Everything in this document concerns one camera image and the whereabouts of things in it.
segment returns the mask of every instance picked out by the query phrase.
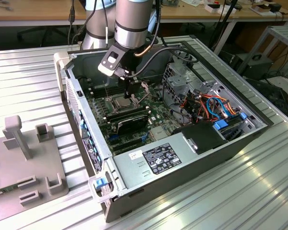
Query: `cable on desk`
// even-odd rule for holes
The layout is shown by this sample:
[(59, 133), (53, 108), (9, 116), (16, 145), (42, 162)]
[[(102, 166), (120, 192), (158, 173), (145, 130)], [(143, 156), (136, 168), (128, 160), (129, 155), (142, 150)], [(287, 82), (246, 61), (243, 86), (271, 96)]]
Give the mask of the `cable on desk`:
[(68, 34), (67, 34), (67, 44), (70, 45), (70, 36), (71, 36), (71, 31), (72, 31), (72, 24), (75, 21), (75, 7), (74, 7), (74, 2), (75, 0), (72, 0), (72, 6), (69, 12), (69, 17), (68, 17), (68, 21), (69, 21), (69, 30), (68, 30)]

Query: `gray post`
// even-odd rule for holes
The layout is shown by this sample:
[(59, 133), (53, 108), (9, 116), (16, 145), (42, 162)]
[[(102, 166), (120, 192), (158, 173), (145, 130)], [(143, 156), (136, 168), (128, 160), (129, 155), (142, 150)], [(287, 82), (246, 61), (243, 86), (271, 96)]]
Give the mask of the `gray post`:
[(31, 159), (30, 149), (26, 140), (24, 139), (23, 134), (21, 133), (20, 129), (22, 128), (21, 119), (18, 115), (6, 117), (5, 121), (5, 130), (11, 132), (15, 137), (19, 147), (21, 148), (22, 152), (24, 153), (24, 157), (26, 160)]

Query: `black cable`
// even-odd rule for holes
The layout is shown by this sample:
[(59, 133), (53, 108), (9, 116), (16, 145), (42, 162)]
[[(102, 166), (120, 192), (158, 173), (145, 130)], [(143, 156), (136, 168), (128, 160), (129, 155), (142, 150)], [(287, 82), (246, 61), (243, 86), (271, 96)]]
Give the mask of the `black cable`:
[(161, 0), (156, 0), (156, 17), (157, 17), (157, 26), (156, 26), (156, 32), (152, 39), (152, 42), (150, 43), (151, 46), (154, 45), (155, 40), (157, 39), (157, 34), (160, 27), (160, 21), (161, 21)]
[(164, 100), (164, 89), (165, 89), (165, 85), (166, 85), (166, 83), (167, 83), (168, 77), (165, 79), (165, 81), (164, 81), (164, 83), (163, 83), (163, 87), (162, 87), (162, 101), (163, 101), (163, 104), (164, 104), (167, 108), (169, 108), (171, 111), (173, 111), (174, 113), (180, 114), (180, 115), (185, 116), (186, 118), (189, 119), (189, 117), (188, 117), (187, 115), (182, 114), (182, 113), (180, 113), (180, 112), (178, 112), (178, 111), (176, 111), (176, 110), (173, 110), (172, 108), (170, 108), (169, 105), (167, 105), (167, 104), (165, 103), (165, 100)]
[[(279, 60), (280, 58), (282, 58), (283, 56), (286, 56), (287, 54), (283, 54), (283, 55), (281, 55), (281, 56), (279, 56), (275, 61), (274, 61), (274, 63), (277, 61), (277, 60)], [(268, 73), (269, 73), (269, 70), (271, 69), (271, 67), (272, 67), (272, 65), (269, 67), (269, 69), (267, 70), (267, 72), (265, 73), (265, 75), (267, 75)]]
[(108, 18), (107, 18), (107, 12), (106, 12), (106, 8), (105, 8), (105, 3), (104, 0), (101, 0), (102, 3), (102, 7), (104, 8), (104, 13), (105, 13), (105, 20), (106, 20), (106, 44), (108, 47)]
[(283, 67), (285, 67), (285, 65), (288, 63), (288, 60), (285, 62), (285, 63), (283, 63), (282, 65), (281, 65), (281, 67), (278, 69), (278, 71), (281, 71), (281, 69), (283, 69)]
[(270, 57), (271, 56), (271, 54), (274, 52), (274, 50), (278, 47), (278, 45), (279, 45), (279, 42), (277, 43), (277, 45), (271, 50), (271, 52), (270, 52), (270, 54), (268, 55), (268, 57)]
[(165, 47), (165, 48), (162, 48), (162, 49), (158, 50), (157, 52), (155, 52), (154, 55), (152, 55), (152, 56), (150, 57), (150, 59), (145, 63), (145, 65), (142, 67), (142, 69), (140, 69), (137, 73), (128, 76), (128, 78), (134, 78), (134, 77), (138, 76), (139, 74), (141, 74), (141, 73), (144, 71), (144, 69), (149, 65), (149, 63), (150, 63), (158, 54), (160, 54), (161, 52), (166, 51), (166, 50), (179, 50), (179, 51), (182, 51), (182, 52), (185, 52), (185, 53), (188, 53), (188, 54), (191, 54), (191, 55), (195, 56), (191, 51), (189, 51), (189, 50), (187, 50), (187, 49), (183, 49), (183, 48), (179, 48), (179, 47)]
[(209, 46), (210, 46), (210, 44), (212, 43), (212, 38), (214, 37), (214, 35), (215, 35), (215, 33), (216, 33), (216, 29), (217, 29), (217, 27), (219, 26), (219, 23), (220, 23), (220, 21), (221, 21), (221, 19), (222, 19), (222, 15), (223, 15), (223, 12), (224, 12), (225, 4), (226, 4), (226, 0), (224, 0), (223, 9), (222, 9), (221, 15), (220, 15), (220, 17), (219, 17), (219, 21), (217, 22), (216, 27), (215, 27), (215, 30), (212, 32), (212, 35), (211, 35), (211, 37), (210, 37), (210, 39), (209, 39), (209, 43), (208, 43)]
[(159, 1), (161, 1), (161, 0), (156, 0), (157, 26), (156, 26), (155, 35), (154, 35), (150, 45), (148, 45), (141, 53), (135, 53), (134, 54), (136, 57), (142, 57), (144, 54), (146, 54), (153, 47), (153, 45), (155, 43), (158, 31), (159, 31), (159, 27), (160, 27), (160, 20), (161, 20), (161, 4)]
[(95, 13), (95, 10), (96, 10), (96, 5), (97, 5), (97, 0), (95, 0), (95, 3), (94, 3), (94, 9), (93, 9), (93, 12), (90, 14), (90, 16), (85, 20), (84, 24), (78, 29), (78, 31), (76, 32), (76, 34), (72, 37), (72, 44), (73, 44), (73, 41), (75, 39), (76, 36), (79, 36), (84, 28), (86, 27), (86, 24), (88, 23), (88, 21), (92, 18), (92, 16), (94, 15)]
[[(168, 45), (167, 45), (167, 43), (165, 42), (163, 36), (160, 35), (159, 37), (160, 37), (160, 39), (161, 39), (161, 41), (162, 41), (162, 44), (163, 44), (165, 47), (168, 47)], [(173, 51), (171, 51), (171, 50), (169, 50), (169, 52), (170, 52), (172, 55), (174, 55), (175, 57), (177, 57), (177, 58), (179, 58), (179, 59), (181, 59), (181, 60), (184, 60), (184, 61), (187, 61), (187, 62), (190, 62), (190, 63), (196, 63), (196, 62), (198, 62), (198, 60), (189, 60), (189, 59), (186, 59), (186, 58), (184, 58), (184, 57), (181, 57), (181, 56), (179, 56), (178, 54), (176, 54), (175, 52), (173, 52)]]
[(285, 65), (285, 62), (286, 62), (286, 59), (287, 59), (287, 55), (288, 55), (288, 50), (287, 50), (286, 56), (284, 58), (283, 64), (281, 64), (280, 67), (277, 70), (278, 72), (283, 68), (283, 65)]
[(68, 17), (68, 21), (69, 21), (69, 30), (68, 30), (68, 34), (67, 34), (67, 44), (70, 45), (70, 36), (71, 36), (71, 31), (72, 31), (72, 24), (75, 21), (75, 7), (74, 7), (74, 0), (72, 0), (72, 6), (69, 12), (69, 17)]

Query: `blue wire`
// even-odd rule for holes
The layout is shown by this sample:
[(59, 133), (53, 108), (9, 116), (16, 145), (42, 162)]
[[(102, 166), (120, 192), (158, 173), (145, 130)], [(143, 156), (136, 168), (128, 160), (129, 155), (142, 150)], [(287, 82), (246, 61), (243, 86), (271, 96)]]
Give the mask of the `blue wire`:
[(210, 105), (209, 105), (209, 100), (210, 100), (210, 99), (211, 99), (211, 98), (209, 98), (209, 99), (207, 100), (207, 103), (206, 103), (207, 109), (208, 109), (208, 111), (209, 111), (212, 115), (214, 115), (214, 116), (216, 116), (218, 119), (220, 119), (220, 116), (219, 116), (218, 114), (215, 114), (214, 112), (211, 111)]
[(222, 102), (220, 99), (216, 98), (216, 97), (211, 97), (211, 98), (209, 98), (209, 99), (207, 100), (207, 103), (206, 103), (206, 104), (207, 104), (207, 109), (208, 109), (208, 111), (209, 111), (212, 115), (214, 115), (214, 116), (216, 116), (218, 119), (220, 119), (220, 117), (219, 117), (217, 114), (213, 113), (213, 112), (210, 110), (210, 106), (209, 106), (209, 100), (210, 100), (210, 99), (214, 99), (214, 100), (216, 100), (217, 102), (219, 102), (219, 103), (221, 104), (224, 112), (227, 114), (227, 116), (231, 116), (230, 112), (229, 112), (229, 111), (227, 110), (227, 108), (223, 105), (223, 102)]

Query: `black box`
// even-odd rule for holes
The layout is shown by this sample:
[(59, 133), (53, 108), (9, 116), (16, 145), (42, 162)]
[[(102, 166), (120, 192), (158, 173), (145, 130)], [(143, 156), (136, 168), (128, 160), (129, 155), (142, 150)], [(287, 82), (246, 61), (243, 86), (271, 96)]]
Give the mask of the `black box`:
[(282, 5), (275, 3), (275, 4), (269, 4), (269, 7), (271, 8), (270, 11), (275, 13), (278, 12), (280, 8), (282, 8)]

